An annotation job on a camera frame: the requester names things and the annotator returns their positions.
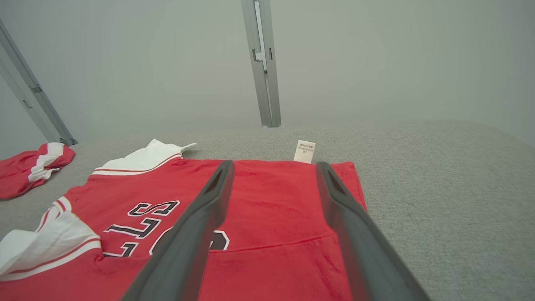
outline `white wall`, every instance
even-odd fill
[[[282,122],[466,119],[535,146],[535,1],[271,0]]]
[[[0,74],[0,160],[47,142]]]
[[[78,141],[260,127],[239,1],[0,0]]]

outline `clothing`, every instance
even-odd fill
[[[21,247],[20,257],[0,269],[3,299],[119,300],[221,162],[185,160],[183,150],[153,140],[97,168],[84,186],[54,202],[37,232],[29,232],[32,241]],[[349,300],[338,240],[323,218],[315,165],[234,164],[227,217],[214,233],[200,300]],[[365,208],[353,164],[332,166]],[[21,233],[6,238],[20,240]],[[0,267],[7,262],[3,244]],[[36,257],[41,249],[46,254]]]
[[[0,199],[10,199],[41,186],[54,171],[71,163],[74,151],[59,142],[0,161]]]

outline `gray table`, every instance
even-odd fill
[[[278,128],[161,134],[73,146],[73,162],[0,202],[0,237],[34,230],[41,214],[104,162],[151,138],[198,142],[191,159],[292,160],[298,139],[314,161],[353,161],[369,213],[435,300],[533,300],[535,148],[495,128],[459,121],[375,127]]]

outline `rolled red and white fabric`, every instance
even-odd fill
[[[74,151],[63,143],[43,144],[0,161],[0,199],[10,199],[41,186],[54,171],[71,163]]]

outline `white tag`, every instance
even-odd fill
[[[311,163],[315,147],[316,144],[314,142],[299,140],[295,149],[294,161]]]

